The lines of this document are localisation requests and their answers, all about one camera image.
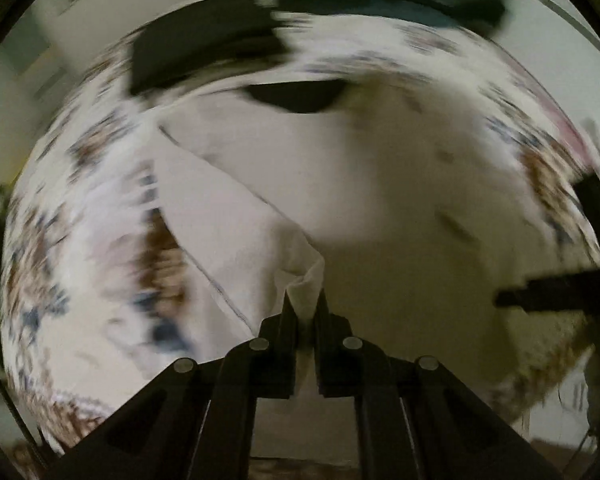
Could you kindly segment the beige long sleeve shirt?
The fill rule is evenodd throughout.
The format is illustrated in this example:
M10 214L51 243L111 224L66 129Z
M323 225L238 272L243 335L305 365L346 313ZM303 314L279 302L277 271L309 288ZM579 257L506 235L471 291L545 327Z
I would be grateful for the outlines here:
M569 154L497 88L371 74L315 114L224 90L157 125L186 164L301 226L330 306L392 356L432 354L476 385L554 378L577 359L580 315L492 304L500 287L600 260Z

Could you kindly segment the folded black clothes stack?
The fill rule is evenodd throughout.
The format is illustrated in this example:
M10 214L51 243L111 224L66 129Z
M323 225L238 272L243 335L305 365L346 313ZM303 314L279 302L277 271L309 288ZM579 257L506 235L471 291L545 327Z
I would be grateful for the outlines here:
M252 0L201 0L150 22L132 44L129 92L168 88L204 66L287 52L270 10Z

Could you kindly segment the floral bed quilt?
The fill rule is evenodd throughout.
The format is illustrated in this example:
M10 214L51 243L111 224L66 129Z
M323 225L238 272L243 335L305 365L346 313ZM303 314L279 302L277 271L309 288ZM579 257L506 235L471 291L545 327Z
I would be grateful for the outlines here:
M569 154L584 219L573 183L586 168L499 47L466 29L362 15L289 15L280 33L290 49L282 64L137 97L122 41L35 145L9 204L3 352L9 385L58 448L78 444L173 360L217 359L256 336L285 299L302 322L321 295L340 314L327 298L325 259L302 227L205 162L186 164L159 131L159 113L181 100L242 90L315 114L371 74L494 87ZM569 371L476 385L452 370L506 420Z

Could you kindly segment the white bed headboard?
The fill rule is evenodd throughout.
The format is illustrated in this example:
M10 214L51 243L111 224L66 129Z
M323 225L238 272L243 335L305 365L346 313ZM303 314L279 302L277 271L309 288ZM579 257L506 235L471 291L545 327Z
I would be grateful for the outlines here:
M600 153L600 37L570 0L505 0L493 41L588 133Z

